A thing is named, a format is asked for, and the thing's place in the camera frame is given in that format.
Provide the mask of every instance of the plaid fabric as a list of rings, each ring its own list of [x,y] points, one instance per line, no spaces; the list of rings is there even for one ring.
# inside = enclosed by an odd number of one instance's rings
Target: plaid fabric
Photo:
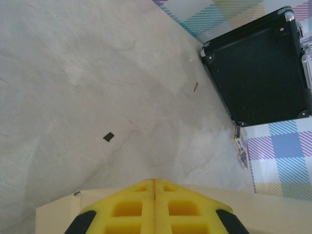
[[[201,43],[290,5],[312,40],[312,0],[153,0]]]
[[[312,119],[246,130],[255,192],[312,200]]]

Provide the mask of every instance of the black textured surface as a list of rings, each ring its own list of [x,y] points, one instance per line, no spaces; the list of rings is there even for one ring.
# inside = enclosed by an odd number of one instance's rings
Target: black textured surface
[[[215,58],[204,63],[237,124],[295,119],[311,111],[295,21],[286,23],[284,14],[264,19],[216,38],[205,48],[206,58]]]
[[[229,234],[249,234],[236,215],[225,210],[217,210],[216,213]]]
[[[95,211],[87,211],[78,215],[64,234],[86,234],[96,214]]]

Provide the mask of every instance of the gray floor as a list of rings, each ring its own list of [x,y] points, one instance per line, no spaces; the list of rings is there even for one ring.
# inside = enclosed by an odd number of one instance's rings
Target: gray floor
[[[152,1],[4,0],[0,21],[3,234],[34,233],[36,207],[80,189],[253,191],[200,44]]]

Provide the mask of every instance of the black suitcase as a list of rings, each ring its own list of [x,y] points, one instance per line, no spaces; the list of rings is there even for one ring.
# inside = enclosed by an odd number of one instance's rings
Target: black suitcase
[[[312,115],[301,36],[293,10],[283,7],[204,44],[201,60],[236,125]]]

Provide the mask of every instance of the beige platform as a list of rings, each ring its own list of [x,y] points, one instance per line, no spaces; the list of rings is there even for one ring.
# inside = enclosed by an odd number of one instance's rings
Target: beige platform
[[[312,202],[187,185],[234,210],[251,234],[310,234]],[[120,189],[85,190],[36,209],[36,234],[62,234],[80,210]]]

